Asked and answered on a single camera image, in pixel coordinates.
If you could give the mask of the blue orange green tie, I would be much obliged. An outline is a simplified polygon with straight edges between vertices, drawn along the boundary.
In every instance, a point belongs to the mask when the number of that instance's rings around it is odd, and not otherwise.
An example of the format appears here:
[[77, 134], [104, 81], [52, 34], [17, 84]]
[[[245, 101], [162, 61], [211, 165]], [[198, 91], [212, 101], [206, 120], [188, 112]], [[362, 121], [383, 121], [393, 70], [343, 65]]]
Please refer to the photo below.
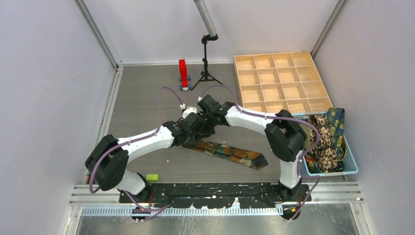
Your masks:
[[268, 161], [262, 153], [220, 143], [198, 141], [193, 144], [184, 144], [182, 147], [235, 162], [255, 170], [260, 170], [268, 165]]

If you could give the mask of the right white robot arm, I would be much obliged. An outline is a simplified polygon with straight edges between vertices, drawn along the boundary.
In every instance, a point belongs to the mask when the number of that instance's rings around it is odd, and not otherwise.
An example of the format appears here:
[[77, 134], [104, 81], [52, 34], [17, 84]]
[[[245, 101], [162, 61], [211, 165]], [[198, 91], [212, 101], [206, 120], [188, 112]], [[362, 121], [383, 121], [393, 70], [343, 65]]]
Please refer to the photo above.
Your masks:
[[301, 178], [298, 173], [299, 158], [303, 153], [306, 134], [287, 110], [271, 114], [248, 110], [232, 102], [220, 104], [210, 95], [198, 99], [200, 115], [206, 122], [199, 138], [215, 133], [219, 125], [242, 127], [266, 136], [273, 154], [280, 161], [279, 194], [292, 201], [299, 194]]

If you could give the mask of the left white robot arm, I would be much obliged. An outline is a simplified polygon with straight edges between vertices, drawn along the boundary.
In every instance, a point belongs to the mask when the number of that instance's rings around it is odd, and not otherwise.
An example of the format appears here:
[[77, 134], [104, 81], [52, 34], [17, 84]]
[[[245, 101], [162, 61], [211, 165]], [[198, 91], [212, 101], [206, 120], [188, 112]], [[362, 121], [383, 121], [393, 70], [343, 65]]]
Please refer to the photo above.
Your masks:
[[190, 113], [133, 137], [116, 139], [111, 134], [106, 135], [86, 159], [85, 167], [102, 191], [116, 188], [129, 192], [139, 203], [146, 202], [150, 196], [147, 182], [140, 174], [128, 171], [127, 165], [153, 151], [195, 141], [206, 126], [206, 120], [199, 113]]

